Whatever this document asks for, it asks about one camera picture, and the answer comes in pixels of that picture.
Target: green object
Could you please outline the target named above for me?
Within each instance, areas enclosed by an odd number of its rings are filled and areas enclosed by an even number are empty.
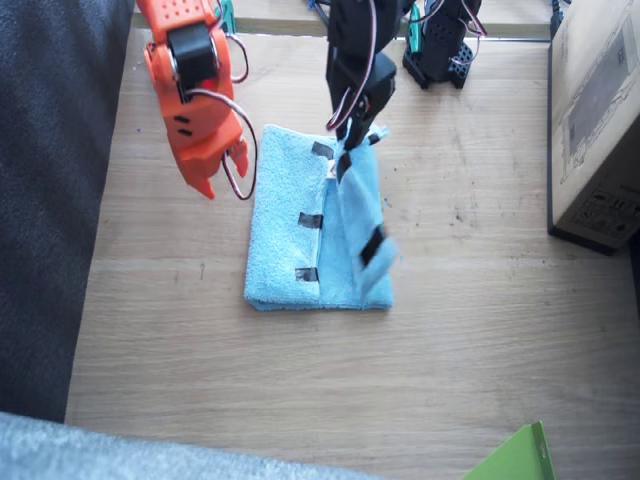
[[[542,423],[526,425],[464,480],[556,480]]]
[[[233,3],[231,0],[221,0],[222,3],[222,28],[223,32],[236,33],[236,18],[233,15]],[[216,7],[216,17],[220,15],[220,9]]]
[[[407,41],[409,42],[409,48],[411,49],[412,54],[420,53],[422,51],[422,34],[420,32],[422,24],[415,22],[419,18],[420,9],[414,3],[411,7],[411,14],[409,15],[409,21],[414,23],[409,23],[409,31],[407,32]]]

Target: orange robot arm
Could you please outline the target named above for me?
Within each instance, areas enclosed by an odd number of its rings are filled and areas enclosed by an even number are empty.
[[[227,104],[187,92],[203,88],[233,100],[225,33],[208,0],[138,0],[138,6],[153,33],[144,55],[176,163],[189,185],[213,199],[209,177],[225,154],[240,176],[247,174],[247,143]]]

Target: folded towel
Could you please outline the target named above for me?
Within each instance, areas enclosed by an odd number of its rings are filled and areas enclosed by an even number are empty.
[[[386,134],[372,127],[345,155],[335,138],[265,127],[245,285],[256,309],[393,305],[396,247],[383,234],[373,148]]]

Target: tape strip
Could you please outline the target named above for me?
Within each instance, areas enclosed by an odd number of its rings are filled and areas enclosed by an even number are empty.
[[[380,135],[377,133],[372,133],[367,138],[369,139],[369,145],[375,145],[380,141]]]
[[[320,142],[313,142],[311,153],[320,155],[321,157],[327,157],[329,160],[333,158],[333,148],[327,147]]]
[[[369,262],[373,259],[373,257],[375,257],[376,253],[378,252],[378,248],[380,248],[380,245],[382,245],[383,241],[384,233],[382,232],[382,225],[378,225],[373,230],[371,238],[360,252],[360,259],[362,260],[362,263],[365,267],[369,265]]]
[[[345,152],[340,157],[340,160],[338,160],[338,168],[336,172],[338,183],[342,181],[342,177],[344,176],[345,172],[349,170],[349,167],[351,167],[351,156],[349,155],[349,152]]]
[[[323,215],[307,215],[306,213],[300,212],[298,225],[302,225],[306,228],[322,228],[323,221]]]
[[[296,280],[299,282],[317,282],[317,268],[296,268]]]

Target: wooden surface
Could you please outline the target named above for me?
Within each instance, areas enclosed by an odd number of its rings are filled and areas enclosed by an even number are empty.
[[[558,478],[640,476],[628,253],[546,233],[546,45],[484,43],[462,91],[399,69],[379,117],[402,254],[390,312],[258,314],[242,298],[252,202],[222,175],[214,202],[184,185],[139,64],[147,38],[130,39],[68,423],[459,479],[542,420]],[[237,98],[258,130],[322,133],[325,41],[244,40]]]
[[[309,0],[234,0],[238,30],[244,33],[326,35],[326,28]],[[549,0],[483,0],[480,20],[492,37],[549,38]],[[145,27],[136,8],[134,25]],[[403,25],[401,34],[406,32]]]

